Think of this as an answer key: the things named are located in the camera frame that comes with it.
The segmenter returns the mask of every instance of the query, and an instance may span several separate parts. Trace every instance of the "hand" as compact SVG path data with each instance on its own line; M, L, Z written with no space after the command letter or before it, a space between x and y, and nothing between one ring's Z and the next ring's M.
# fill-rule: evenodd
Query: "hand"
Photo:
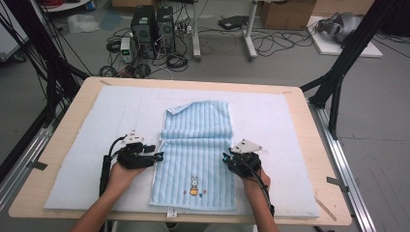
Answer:
M144 170L145 167L138 169L127 169L118 162L114 163L111 168L111 174L109 176L108 185L105 192L109 192L116 196L122 195L129 188L133 178Z

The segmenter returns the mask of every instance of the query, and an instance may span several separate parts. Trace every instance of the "plastic bag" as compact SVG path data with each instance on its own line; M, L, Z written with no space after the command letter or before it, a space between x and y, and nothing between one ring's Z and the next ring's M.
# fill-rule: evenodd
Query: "plastic bag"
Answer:
M87 14L76 14L68 17L70 33L95 32L100 30L96 19Z

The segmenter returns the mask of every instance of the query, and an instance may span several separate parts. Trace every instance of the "cardboard box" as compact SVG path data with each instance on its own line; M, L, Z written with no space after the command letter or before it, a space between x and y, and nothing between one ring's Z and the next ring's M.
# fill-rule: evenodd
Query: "cardboard box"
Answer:
M374 0L317 0L313 15L332 16L336 12L365 15L373 2Z
M316 0L288 0L287 3L264 3L260 19L267 29L305 30Z
M158 6L157 0L112 0L112 6L119 9L135 9L138 5Z
M263 2L257 2L257 8L256 8L255 15L260 15L260 13L262 12L262 7L263 7Z

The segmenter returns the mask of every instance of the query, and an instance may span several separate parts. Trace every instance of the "wearable hand controller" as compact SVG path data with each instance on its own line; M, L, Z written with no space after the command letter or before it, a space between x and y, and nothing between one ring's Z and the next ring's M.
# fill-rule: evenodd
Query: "wearable hand controller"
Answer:
M136 169L141 167L149 167L157 161L163 161L163 152L155 153L153 156L141 156L140 153L152 153L155 151L155 145L146 146L141 142L127 144L121 148L118 154L117 161L127 169Z
M271 204L269 198L268 187L263 183L257 172L262 168L262 162L257 155L256 151L260 151L261 146L243 139L238 145L233 148L229 148L229 152L232 156L223 153L222 161L226 163L229 171L235 173L242 178L254 177L256 182L262 188L263 193L268 204L268 208L272 217L275 214L275 206Z
M112 149L118 141L123 141L126 146L112 154ZM108 184L111 161L113 159L117 158L117 161L127 169L149 167L157 161L163 161L163 152L155 153L152 156L141 156L141 153L153 153L156 148L155 145L144 145L142 143L143 141L144 138L136 135L135 130L133 130L130 134L119 137L112 143L108 155L103 156L102 175L100 177L100 196L103 195Z

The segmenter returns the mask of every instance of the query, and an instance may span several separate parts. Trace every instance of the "light blue towel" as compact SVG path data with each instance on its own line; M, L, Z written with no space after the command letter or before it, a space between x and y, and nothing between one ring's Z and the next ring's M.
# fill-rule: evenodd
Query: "light blue towel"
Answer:
M150 204L232 211L234 176L221 161L231 145L228 104L201 101L168 109Z

